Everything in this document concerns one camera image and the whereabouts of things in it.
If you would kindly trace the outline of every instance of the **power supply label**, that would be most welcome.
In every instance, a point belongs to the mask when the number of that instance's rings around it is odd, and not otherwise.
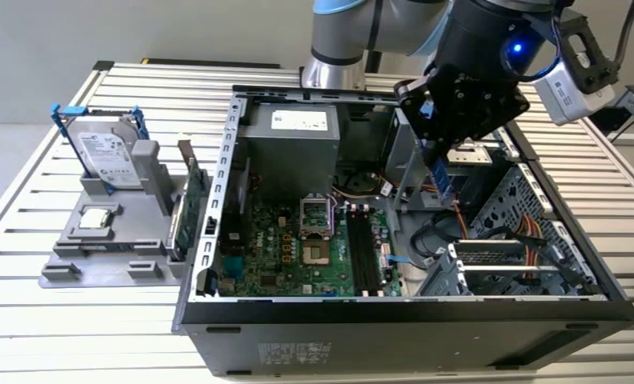
[[[326,364],[331,342],[260,342],[258,348],[264,365]]]
[[[141,187],[132,157],[120,136],[93,132],[81,132],[77,136],[99,178],[115,188]]]
[[[272,112],[274,130],[328,130],[327,112],[318,110],[276,110]]]

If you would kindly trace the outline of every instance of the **wall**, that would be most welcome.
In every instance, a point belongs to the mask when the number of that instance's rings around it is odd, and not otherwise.
[[[577,0],[613,55],[629,0]],[[48,122],[97,59],[276,62],[310,50],[312,0],[0,0],[0,122]],[[546,65],[543,57],[537,65]],[[415,74],[423,59],[385,55],[380,71]],[[634,83],[634,33],[621,82]]]

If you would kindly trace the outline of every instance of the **metal slotted table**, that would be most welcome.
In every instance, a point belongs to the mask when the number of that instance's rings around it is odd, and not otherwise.
[[[371,75],[370,90],[403,76]],[[191,137],[212,170],[234,84],[298,86],[294,70],[116,64],[95,70],[73,105],[139,105],[171,173]],[[518,120],[606,264],[634,301],[634,171],[589,120],[557,127],[533,87]],[[183,382],[214,380],[188,338],[171,335],[177,287],[43,290],[37,277],[67,223],[81,167],[52,128],[0,202],[0,382]],[[346,376],[310,382],[527,382],[634,384],[634,327],[538,372],[462,376]],[[266,378],[268,382],[299,378]]]

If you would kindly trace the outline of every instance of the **motherboard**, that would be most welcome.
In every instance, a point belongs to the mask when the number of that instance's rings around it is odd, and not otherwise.
[[[386,215],[374,210],[364,215],[354,246],[356,229],[348,227],[348,215],[352,218],[355,212],[348,209],[331,203],[319,206],[312,200],[300,206],[255,203],[244,254],[223,259],[220,295],[399,296],[397,267],[386,260],[386,254],[393,254]],[[308,234],[306,223],[312,229],[327,228],[327,232]],[[375,289],[366,293],[360,289],[364,272],[375,274],[375,282],[370,282]]]

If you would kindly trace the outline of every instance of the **hard drive label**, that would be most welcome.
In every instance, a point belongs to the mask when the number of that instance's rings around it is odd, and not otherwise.
[[[81,132],[83,149],[97,176],[115,188],[141,186],[125,142],[115,134]]]

